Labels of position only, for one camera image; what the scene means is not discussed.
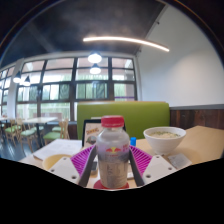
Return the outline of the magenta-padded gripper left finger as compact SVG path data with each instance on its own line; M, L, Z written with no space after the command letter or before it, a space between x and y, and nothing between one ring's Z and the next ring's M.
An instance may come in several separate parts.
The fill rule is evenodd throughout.
M49 169L49 172L79 186L86 187L95 157L96 147L91 146L71 158L62 157Z

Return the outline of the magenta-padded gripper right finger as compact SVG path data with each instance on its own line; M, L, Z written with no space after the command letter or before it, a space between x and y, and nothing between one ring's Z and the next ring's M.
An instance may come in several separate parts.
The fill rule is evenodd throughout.
M150 184L177 171L162 156L151 156L135 146L129 147L129 160L138 187Z

